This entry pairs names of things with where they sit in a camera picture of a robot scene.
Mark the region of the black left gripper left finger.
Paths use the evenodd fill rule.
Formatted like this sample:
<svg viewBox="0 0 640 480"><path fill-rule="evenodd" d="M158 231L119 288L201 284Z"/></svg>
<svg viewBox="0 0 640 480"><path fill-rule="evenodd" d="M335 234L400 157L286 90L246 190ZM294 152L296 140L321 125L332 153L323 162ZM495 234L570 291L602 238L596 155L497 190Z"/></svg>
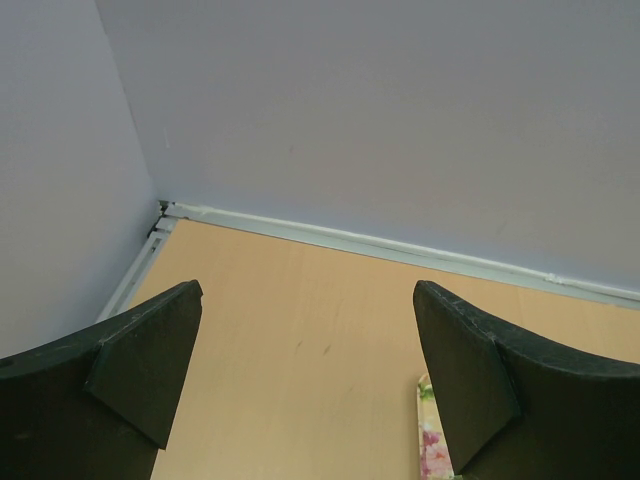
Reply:
<svg viewBox="0 0 640 480"><path fill-rule="evenodd" d="M198 335L191 280L1 361L4 479L148 479Z"/></svg>

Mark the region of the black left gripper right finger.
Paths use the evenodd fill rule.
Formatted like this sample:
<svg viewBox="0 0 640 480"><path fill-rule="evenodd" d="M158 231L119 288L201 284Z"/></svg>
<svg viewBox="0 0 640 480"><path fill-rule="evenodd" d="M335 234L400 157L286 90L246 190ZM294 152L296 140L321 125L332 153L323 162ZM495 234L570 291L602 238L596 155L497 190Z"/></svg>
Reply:
<svg viewBox="0 0 640 480"><path fill-rule="evenodd" d="M637 364L549 340L431 281L413 305L456 476L638 477Z"/></svg>

